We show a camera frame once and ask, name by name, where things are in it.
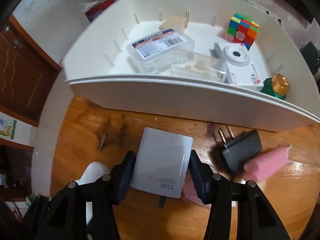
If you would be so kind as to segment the pink sponge brush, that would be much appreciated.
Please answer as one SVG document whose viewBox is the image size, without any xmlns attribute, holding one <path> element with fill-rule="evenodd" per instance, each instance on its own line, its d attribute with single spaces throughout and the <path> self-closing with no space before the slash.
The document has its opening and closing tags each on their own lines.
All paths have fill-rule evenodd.
<svg viewBox="0 0 320 240">
<path fill-rule="evenodd" d="M 289 163 L 291 148 L 291 144 L 280 145 L 269 152 L 255 156 L 244 164 L 243 179 L 253 180 L 256 183 L 267 180 Z"/>
</svg>

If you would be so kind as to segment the black plug adapter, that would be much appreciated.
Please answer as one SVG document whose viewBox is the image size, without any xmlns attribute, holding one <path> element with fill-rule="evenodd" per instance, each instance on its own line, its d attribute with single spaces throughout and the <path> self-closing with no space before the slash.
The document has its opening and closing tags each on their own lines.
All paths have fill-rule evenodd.
<svg viewBox="0 0 320 240">
<path fill-rule="evenodd" d="M 222 139 L 220 155 L 227 171 L 238 173 L 242 170 L 245 162 L 260 153 L 262 145 L 259 133 L 255 129 L 235 137 L 231 128 L 227 128 L 231 136 L 229 139 L 226 139 L 221 129 L 219 130 L 219 135 Z"/>
</svg>

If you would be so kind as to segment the white 33W charger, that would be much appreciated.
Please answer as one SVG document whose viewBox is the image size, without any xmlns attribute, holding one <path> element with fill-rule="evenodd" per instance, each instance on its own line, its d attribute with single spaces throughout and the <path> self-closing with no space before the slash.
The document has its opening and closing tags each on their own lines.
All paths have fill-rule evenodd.
<svg viewBox="0 0 320 240">
<path fill-rule="evenodd" d="M 192 137 L 144 128 L 131 187 L 158 195 L 162 209 L 168 198 L 180 198 L 192 145 Z"/>
</svg>

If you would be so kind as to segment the green gold perfume bottle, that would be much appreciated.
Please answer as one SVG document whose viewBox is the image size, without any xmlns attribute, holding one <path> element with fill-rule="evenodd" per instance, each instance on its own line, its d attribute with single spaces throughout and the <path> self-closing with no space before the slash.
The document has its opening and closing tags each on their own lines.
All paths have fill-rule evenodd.
<svg viewBox="0 0 320 240">
<path fill-rule="evenodd" d="M 290 85 L 286 77 L 278 73 L 276 76 L 264 81 L 264 86 L 261 89 L 261 92 L 275 98 L 285 100 L 289 90 Z"/>
</svg>

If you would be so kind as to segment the white plastic scraper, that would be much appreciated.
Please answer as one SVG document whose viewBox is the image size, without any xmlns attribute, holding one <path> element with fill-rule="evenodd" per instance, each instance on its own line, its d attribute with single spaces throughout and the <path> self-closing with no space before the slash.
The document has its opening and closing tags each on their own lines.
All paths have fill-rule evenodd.
<svg viewBox="0 0 320 240">
<path fill-rule="evenodd" d="M 88 183 L 95 182 L 97 179 L 102 177 L 105 174 L 110 174 L 110 169 L 107 165 L 94 161 L 90 163 L 87 168 L 85 169 L 84 173 L 82 174 L 80 179 L 77 179 L 79 185 L 84 185 Z M 89 225 L 92 217 L 93 217 L 93 210 L 92 210 L 92 202 L 86 202 L 86 222 Z"/>
</svg>

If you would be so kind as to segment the white plastic storage bin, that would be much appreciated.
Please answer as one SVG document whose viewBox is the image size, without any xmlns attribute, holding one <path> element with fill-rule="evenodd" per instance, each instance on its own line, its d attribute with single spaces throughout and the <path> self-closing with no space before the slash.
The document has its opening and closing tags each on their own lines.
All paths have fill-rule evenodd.
<svg viewBox="0 0 320 240">
<path fill-rule="evenodd" d="M 74 93 L 105 108 L 268 131 L 319 123 L 298 48 L 239 0 L 119 0 L 62 64 Z"/>
</svg>

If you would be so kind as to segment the clear labelled plastic box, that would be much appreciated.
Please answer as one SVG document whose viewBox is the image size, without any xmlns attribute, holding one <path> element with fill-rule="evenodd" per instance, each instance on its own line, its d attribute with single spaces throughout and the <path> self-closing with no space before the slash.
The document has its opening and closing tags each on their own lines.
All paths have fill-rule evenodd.
<svg viewBox="0 0 320 240">
<path fill-rule="evenodd" d="M 139 74 L 159 74 L 171 67 L 176 50 L 194 50 L 194 40 L 174 29 L 164 29 L 127 45 L 128 62 Z"/>
</svg>

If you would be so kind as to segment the colourful rubiks cube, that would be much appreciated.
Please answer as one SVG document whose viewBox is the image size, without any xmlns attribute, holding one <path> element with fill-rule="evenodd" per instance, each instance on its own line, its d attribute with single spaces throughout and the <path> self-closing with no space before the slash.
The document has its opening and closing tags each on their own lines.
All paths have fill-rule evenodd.
<svg viewBox="0 0 320 240">
<path fill-rule="evenodd" d="M 225 40 L 240 43 L 250 50 L 259 33 L 259 24 L 242 14 L 235 13 L 228 24 Z"/>
</svg>

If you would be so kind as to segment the red tissue box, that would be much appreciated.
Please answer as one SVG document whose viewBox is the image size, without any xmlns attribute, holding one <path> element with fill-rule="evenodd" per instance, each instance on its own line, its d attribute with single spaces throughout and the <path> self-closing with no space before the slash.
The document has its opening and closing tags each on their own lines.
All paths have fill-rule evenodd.
<svg viewBox="0 0 320 240">
<path fill-rule="evenodd" d="M 79 2 L 79 7 L 91 23 L 114 2 L 115 0 L 96 0 L 94 2 Z"/>
</svg>

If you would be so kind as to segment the wooden block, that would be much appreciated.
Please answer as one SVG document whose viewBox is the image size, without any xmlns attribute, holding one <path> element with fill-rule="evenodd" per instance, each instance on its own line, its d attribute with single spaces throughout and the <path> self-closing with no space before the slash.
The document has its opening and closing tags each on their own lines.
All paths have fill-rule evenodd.
<svg viewBox="0 0 320 240">
<path fill-rule="evenodd" d="M 165 20 L 159 30 L 173 29 L 176 32 L 183 33 L 188 27 L 188 19 L 182 16 L 172 16 Z"/>
</svg>

